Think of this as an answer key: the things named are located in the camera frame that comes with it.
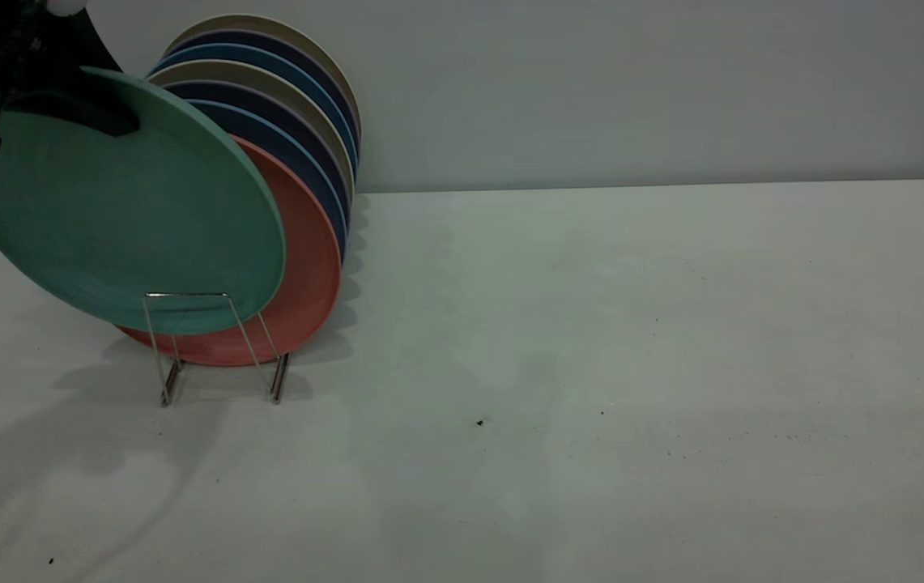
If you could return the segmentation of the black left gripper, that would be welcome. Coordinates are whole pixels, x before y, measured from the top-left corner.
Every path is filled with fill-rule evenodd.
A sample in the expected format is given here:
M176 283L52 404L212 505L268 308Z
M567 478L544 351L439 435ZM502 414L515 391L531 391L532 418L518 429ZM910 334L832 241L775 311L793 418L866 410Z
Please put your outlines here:
M118 71L84 1L0 1L0 116L23 112L111 137L140 122L87 69Z

